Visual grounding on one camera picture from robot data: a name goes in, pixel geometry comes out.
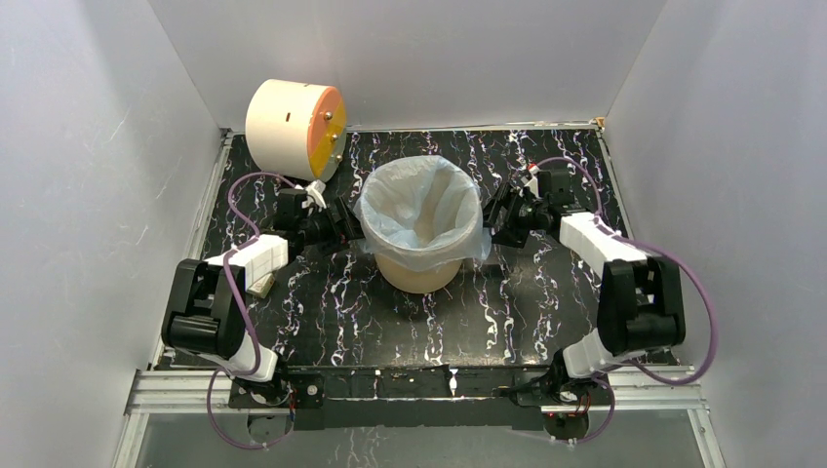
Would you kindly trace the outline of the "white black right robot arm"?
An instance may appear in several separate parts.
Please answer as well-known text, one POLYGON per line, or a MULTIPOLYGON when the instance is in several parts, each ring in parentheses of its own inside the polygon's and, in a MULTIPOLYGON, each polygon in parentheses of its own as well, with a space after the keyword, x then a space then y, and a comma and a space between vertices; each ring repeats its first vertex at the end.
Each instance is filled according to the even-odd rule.
POLYGON ((482 260, 494 246, 520 249, 533 232, 578 255, 599 278, 597 323, 556 352, 548 368, 496 390, 572 404, 597 386, 597 376, 686 336, 681 271, 664 254, 633 246, 613 233, 599 211, 584 209, 565 170, 529 166, 519 181, 503 181, 487 201, 459 169, 412 158, 371 174, 354 205, 336 199, 327 209, 334 249, 358 243, 383 278, 405 293, 446 286, 462 261, 482 260))

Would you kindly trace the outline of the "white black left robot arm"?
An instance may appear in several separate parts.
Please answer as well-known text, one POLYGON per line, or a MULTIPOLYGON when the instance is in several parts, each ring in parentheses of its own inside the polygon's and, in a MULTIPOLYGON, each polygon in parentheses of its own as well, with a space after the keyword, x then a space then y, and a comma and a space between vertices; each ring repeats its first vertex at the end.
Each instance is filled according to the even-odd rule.
POLYGON ((280 191, 275 214, 249 243, 177 265, 161 330, 163 343, 217 364, 265 404, 283 404, 292 390, 287 366, 253 336, 246 296, 305 248, 332 254, 361 236, 359 221, 343 198, 327 203, 310 187, 280 191))

